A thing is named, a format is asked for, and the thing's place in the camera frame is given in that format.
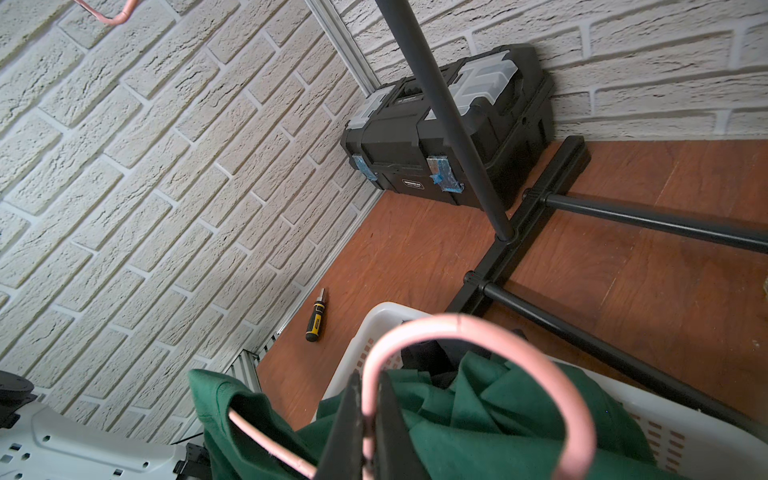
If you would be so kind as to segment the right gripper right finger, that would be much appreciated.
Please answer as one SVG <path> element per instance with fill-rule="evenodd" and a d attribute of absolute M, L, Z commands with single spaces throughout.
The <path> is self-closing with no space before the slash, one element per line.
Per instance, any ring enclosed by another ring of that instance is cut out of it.
<path fill-rule="evenodd" d="M 387 373 L 383 373 L 379 379 L 374 439 L 375 479 L 430 479 L 412 443 L 393 383 Z"/>

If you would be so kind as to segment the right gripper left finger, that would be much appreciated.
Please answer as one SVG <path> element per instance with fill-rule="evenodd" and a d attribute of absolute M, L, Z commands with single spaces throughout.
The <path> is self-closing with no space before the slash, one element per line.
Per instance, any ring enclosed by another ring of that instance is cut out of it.
<path fill-rule="evenodd" d="M 341 396 L 314 480 L 361 480 L 364 467 L 363 438 L 361 379 L 360 374 L 354 371 Z"/>

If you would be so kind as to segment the green t-shirt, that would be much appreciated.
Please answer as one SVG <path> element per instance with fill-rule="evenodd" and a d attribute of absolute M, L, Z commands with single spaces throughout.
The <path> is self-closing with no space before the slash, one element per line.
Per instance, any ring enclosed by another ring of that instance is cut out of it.
<path fill-rule="evenodd" d="M 659 469 L 639 425 L 581 370 L 564 365 L 593 418 L 597 451 L 591 479 L 670 479 Z M 447 389 L 426 372 L 387 371 L 412 443 L 433 479 L 548 479 L 562 450 L 565 427 L 550 396 L 517 365 L 468 353 Z M 341 397 L 318 405 L 314 422 L 295 431 L 267 396 L 208 370 L 188 373 L 190 391 L 216 479 L 297 479 L 299 473 L 267 453 L 228 411 L 310 464 L 319 465 Z"/>

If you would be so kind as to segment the pink hanger of green shirt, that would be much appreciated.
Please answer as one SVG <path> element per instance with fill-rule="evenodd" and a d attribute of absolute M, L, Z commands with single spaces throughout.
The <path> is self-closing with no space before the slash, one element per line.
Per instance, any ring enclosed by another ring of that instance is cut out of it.
<path fill-rule="evenodd" d="M 217 479 L 296 479 L 241 426 L 238 414 L 312 478 L 583 479 L 597 475 L 600 390 L 497 325 L 442 314 L 405 322 L 380 338 L 361 372 L 293 429 L 263 393 L 196 373 L 211 471 Z"/>

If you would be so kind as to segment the white perforated laundry basket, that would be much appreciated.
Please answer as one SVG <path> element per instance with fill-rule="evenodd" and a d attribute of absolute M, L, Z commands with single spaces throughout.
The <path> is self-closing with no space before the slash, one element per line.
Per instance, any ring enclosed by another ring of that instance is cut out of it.
<path fill-rule="evenodd" d="M 365 316 L 325 390 L 338 395 L 368 352 L 388 331 L 428 314 L 383 302 Z M 622 404 L 646 437 L 659 469 L 688 479 L 765 479 L 767 444 L 753 435 L 653 393 L 586 369 L 584 373 Z"/>

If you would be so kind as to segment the black t-shirt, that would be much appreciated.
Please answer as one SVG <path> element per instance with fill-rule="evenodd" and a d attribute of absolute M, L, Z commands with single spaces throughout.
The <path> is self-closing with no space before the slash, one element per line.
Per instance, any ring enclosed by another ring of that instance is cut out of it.
<path fill-rule="evenodd" d="M 474 345 L 460 340 L 427 340 L 401 350 L 404 369 L 426 372 L 432 384 L 447 389 L 458 375 L 461 360 L 469 352 L 477 352 Z"/>

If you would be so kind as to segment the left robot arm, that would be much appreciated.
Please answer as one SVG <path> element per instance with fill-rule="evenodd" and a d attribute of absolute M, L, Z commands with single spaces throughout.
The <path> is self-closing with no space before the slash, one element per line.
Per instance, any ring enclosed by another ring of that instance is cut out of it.
<path fill-rule="evenodd" d="M 210 479 L 196 444 L 163 445 L 76 423 L 38 401 L 26 378 L 1 373 L 3 479 Z"/>

